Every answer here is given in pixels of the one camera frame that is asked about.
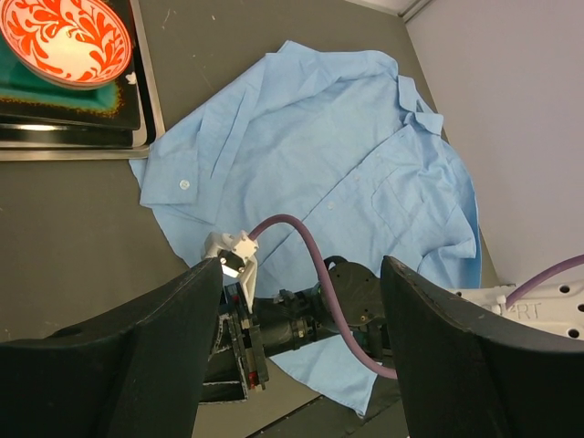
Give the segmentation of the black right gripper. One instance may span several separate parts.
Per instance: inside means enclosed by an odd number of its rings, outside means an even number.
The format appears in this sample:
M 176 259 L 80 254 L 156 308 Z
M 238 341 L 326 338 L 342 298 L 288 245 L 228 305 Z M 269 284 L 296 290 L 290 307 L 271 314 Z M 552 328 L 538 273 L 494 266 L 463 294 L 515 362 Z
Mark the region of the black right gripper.
M 257 319 L 240 284 L 220 301 L 222 289 L 220 264 L 208 259 L 47 338 L 3 343 L 1 434 L 188 437 L 200 399 L 244 402 L 263 391 Z

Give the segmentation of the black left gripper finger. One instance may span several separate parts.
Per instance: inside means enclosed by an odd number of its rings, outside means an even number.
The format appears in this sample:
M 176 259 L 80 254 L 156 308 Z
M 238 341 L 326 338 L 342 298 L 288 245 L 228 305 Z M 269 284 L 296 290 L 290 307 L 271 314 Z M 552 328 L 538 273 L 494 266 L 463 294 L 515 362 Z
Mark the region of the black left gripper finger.
M 410 436 L 582 436 L 582 341 L 498 316 L 391 256 L 381 295 Z

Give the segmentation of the light blue button shirt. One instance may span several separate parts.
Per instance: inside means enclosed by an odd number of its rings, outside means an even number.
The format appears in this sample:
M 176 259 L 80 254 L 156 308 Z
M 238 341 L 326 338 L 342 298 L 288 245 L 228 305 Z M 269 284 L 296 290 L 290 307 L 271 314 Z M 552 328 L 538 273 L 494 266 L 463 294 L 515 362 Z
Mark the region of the light blue button shirt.
M 290 214 L 323 256 L 373 272 L 394 256 L 440 287 L 477 288 L 475 188 L 442 130 L 392 57 L 288 41 L 130 167 L 141 205 L 190 266 L 210 233 Z

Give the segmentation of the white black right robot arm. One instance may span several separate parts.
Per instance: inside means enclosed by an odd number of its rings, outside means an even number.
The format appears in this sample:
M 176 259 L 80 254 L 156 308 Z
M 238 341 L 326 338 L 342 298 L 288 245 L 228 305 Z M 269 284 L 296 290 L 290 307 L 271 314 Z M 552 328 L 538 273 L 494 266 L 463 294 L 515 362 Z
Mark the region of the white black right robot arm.
M 325 268 L 358 345 L 374 360 L 393 359 L 406 389 L 493 381 L 518 391 L 529 378 L 563 388 L 583 368 L 579 282 L 445 290 L 396 260 L 379 275 L 340 256 Z M 269 358 L 339 332 L 321 286 L 262 298 L 248 282 L 224 289 L 205 404 L 244 401 L 265 388 Z

